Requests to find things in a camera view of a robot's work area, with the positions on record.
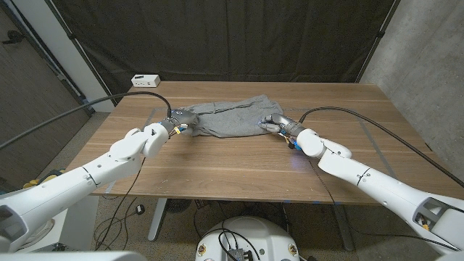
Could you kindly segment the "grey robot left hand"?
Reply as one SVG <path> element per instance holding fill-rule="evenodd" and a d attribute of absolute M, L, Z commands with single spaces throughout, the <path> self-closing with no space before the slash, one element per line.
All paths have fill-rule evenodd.
<path fill-rule="evenodd" d="M 197 114 L 185 109 L 172 110 L 170 116 L 167 116 L 161 122 L 168 132 L 173 131 L 174 128 L 177 127 L 181 134 L 186 135 L 191 135 L 193 133 L 197 123 Z"/>

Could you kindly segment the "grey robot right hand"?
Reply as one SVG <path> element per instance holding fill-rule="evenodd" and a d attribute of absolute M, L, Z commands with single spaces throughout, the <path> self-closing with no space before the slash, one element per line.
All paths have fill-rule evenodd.
<path fill-rule="evenodd" d="M 258 125 L 271 133 L 281 133 L 294 137 L 297 137 L 305 129 L 297 121 L 278 113 L 265 116 Z"/>

